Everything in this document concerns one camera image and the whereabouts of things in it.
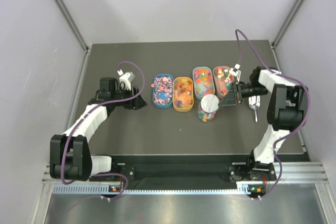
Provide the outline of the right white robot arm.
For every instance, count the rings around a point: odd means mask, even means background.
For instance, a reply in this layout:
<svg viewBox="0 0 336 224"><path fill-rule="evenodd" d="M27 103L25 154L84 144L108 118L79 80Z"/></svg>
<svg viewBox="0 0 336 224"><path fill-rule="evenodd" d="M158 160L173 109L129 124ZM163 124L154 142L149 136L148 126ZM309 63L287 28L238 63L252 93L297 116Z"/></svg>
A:
<svg viewBox="0 0 336 224"><path fill-rule="evenodd" d="M259 145L247 157L244 165L228 167L230 179L274 180L274 160L284 140L303 123L307 115L308 100L304 87L284 78L276 69L257 67L249 77L249 83L235 81L219 106L241 103L243 98L270 94L267 109L267 130Z"/></svg>

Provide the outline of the clear round jar lid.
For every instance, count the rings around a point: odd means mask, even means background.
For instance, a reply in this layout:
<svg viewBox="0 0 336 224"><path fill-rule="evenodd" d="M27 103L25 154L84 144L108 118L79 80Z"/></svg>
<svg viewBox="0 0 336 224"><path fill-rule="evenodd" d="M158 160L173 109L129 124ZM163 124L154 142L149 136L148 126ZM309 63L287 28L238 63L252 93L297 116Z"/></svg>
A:
<svg viewBox="0 0 336 224"><path fill-rule="evenodd" d="M206 113L216 112L219 108L219 98L214 94L207 94L201 99L201 108Z"/></svg>

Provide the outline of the clear plastic jar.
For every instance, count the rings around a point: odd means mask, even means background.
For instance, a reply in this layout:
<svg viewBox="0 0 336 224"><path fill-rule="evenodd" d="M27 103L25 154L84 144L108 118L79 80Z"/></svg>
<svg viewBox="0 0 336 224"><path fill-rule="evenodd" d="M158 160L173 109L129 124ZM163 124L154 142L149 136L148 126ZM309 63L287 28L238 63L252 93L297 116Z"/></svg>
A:
<svg viewBox="0 0 336 224"><path fill-rule="evenodd" d="M216 111L214 112L206 112L202 108L198 109L197 117L202 122L211 122L215 118Z"/></svg>

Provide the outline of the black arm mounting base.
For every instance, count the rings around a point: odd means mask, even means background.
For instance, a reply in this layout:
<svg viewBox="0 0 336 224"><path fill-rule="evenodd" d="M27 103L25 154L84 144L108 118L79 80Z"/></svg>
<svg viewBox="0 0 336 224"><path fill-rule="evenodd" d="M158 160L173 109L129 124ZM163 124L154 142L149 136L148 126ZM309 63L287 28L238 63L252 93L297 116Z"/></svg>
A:
<svg viewBox="0 0 336 224"><path fill-rule="evenodd" d="M243 180L268 182L276 180L276 172L273 165L253 170L245 163L175 163L175 164L125 164L115 165L113 172L119 172L127 176L130 181L145 178L191 178L215 177L225 182L239 182Z"/></svg>

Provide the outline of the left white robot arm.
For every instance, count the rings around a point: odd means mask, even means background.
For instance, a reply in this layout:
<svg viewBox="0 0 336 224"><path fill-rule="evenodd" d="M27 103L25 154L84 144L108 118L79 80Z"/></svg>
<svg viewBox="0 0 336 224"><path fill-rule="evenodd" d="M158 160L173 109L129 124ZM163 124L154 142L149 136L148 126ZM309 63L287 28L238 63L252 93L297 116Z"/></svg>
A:
<svg viewBox="0 0 336 224"><path fill-rule="evenodd" d="M127 72L119 79L101 78L99 90L86 106L74 125L55 134L50 140L49 173L51 178L86 181L102 174L107 180L114 180L119 168L112 163L111 156L91 155L89 141L116 107L138 110L147 105L141 98L139 88L132 85L134 76Z"/></svg>

